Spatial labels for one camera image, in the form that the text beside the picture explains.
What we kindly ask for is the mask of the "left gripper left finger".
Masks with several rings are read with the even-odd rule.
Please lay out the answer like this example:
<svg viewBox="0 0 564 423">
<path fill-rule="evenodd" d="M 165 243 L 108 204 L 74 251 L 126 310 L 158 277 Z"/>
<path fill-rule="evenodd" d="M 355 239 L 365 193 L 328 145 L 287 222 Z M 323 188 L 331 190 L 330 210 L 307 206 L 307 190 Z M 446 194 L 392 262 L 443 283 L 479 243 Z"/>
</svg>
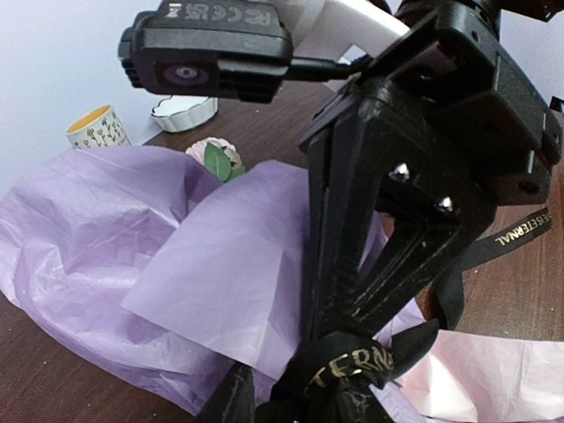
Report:
<svg viewBox="0 0 564 423">
<path fill-rule="evenodd" d="M 196 416 L 197 423 L 251 423 L 255 421 L 252 369 L 234 363 Z"/>
</svg>

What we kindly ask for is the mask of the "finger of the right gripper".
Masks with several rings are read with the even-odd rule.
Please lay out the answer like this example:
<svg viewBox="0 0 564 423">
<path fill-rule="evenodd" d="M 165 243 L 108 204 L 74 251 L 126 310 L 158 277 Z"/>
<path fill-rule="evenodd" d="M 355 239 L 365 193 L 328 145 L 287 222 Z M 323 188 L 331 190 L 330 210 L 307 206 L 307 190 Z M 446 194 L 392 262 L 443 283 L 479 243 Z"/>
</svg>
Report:
<svg viewBox="0 0 564 423">
<path fill-rule="evenodd" d="M 311 239 L 305 314 L 308 338 L 343 331 L 364 338 L 379 330 L 347 328 L 347 204 L 353 167 L 391 163 L 393 182 L 408 182 L 417 165 L 427 164 L 423 107 L 395 82 L 373 78 L 349 85 L 316 119 L 308 138 Z M 377 204 L 367 230 L 360 270 L 368 270 L 384 250 L 396 225 Z"/>
<path fill-rule="evenodd" d="M 393 182 L 391 163 L 356 164 L 347 204 L 347 328 L 379 330 L 439 278 L 489 226 L 489 196 L 467 164 L 431 162 L 410 181 Z M 375 263 L 360 270 L 377 204 L 396 218 Z"/>
</svg>

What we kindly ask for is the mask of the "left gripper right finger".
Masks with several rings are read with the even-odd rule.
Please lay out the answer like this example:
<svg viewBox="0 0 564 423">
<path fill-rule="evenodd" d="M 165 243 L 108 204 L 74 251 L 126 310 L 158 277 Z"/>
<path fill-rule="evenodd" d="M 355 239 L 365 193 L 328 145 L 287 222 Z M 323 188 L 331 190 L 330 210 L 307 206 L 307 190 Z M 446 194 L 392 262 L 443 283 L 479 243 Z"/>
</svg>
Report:
<svg viewBox="0 0 564 423">
<path fill-rule="evenodd" d="M 393 423 L 363 379 L 345 378 L 313 396 L 308 422 Z"/>
</svg>

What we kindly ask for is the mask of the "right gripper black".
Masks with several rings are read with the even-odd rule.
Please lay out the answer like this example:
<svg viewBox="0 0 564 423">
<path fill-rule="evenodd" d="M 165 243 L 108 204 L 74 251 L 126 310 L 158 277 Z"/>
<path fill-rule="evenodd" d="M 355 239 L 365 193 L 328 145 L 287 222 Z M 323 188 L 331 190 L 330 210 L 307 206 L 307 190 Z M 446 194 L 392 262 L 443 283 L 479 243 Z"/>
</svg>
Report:
<svg viewBox="0 0 564 423">
<path fill-rule="evenodd" d="M 429 101 L 427 120 L 500 205 L 542 204 L 562 158 L 553 109 L 500 43 L 501 12 L 547 22 L 561 1 L 403 1 L 409 32 L 376 59 L 383 76 Z"/>
</svg>

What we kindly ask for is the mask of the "black printed ribbon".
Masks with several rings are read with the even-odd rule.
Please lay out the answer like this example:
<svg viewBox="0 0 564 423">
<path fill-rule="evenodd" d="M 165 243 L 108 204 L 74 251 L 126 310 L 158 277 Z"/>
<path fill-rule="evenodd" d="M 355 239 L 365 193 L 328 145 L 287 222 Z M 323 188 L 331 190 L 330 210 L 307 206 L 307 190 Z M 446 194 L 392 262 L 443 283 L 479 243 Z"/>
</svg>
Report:
<svg viewBox="0 0 564 423">
<path fill-rule="evenodd" d="M 405 374 L 431 349 L 440 330 L 456 328 L 464 311 L 463 271 L 522 247 L 552 227 L 547 209 L 533 212 L 512 226 L 480 239 L 456 260 L 452 270 L 433 285 L 437 318 L 402 330 L 390 347 L 361 336 L 335 331 L 298 352 L 256 410 L 257 422 L 308 422 L 310 400 L 340 379 L 363 379 L 382 389 Z"/>
</svg>

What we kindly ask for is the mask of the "pink carnation stem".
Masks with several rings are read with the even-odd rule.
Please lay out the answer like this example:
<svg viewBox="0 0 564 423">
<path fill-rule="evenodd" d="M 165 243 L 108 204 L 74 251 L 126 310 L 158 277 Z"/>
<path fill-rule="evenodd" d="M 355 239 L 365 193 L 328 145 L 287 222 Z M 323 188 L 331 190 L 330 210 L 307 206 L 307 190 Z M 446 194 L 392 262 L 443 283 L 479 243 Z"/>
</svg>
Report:
<svg viewBox="0 0 564 423">
<path fill-rule="evenodd" d="M 196 141 L 185 153 L 203 165 L 223 183 L 246 173 L 236 147 L 224 138 L 208 137 Z"/>
</svg>

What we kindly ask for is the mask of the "purple wrapping paper sheet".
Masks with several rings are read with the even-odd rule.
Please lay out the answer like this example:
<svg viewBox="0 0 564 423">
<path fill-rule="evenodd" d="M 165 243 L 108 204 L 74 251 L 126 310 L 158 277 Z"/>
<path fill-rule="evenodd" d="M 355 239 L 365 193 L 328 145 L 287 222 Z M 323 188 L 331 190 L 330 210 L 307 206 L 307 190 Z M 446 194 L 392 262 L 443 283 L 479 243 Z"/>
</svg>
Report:
<svg viewBox="0 0 564 423">
<path fill-rule="evenodd" d="M 69 150 L 1 201 L 1 290 L 74 353 L 196 415 L 244 364 L 257 410 L 301 341 L 308 215 L 306 170 L 278 161 L 222 183 L 165 148 Z M 409 302 L 374 340 L 424 322 Z M 440 330 L 371 391 L 394 422 L 560 422 L 563 345 Z"/>
</svg>

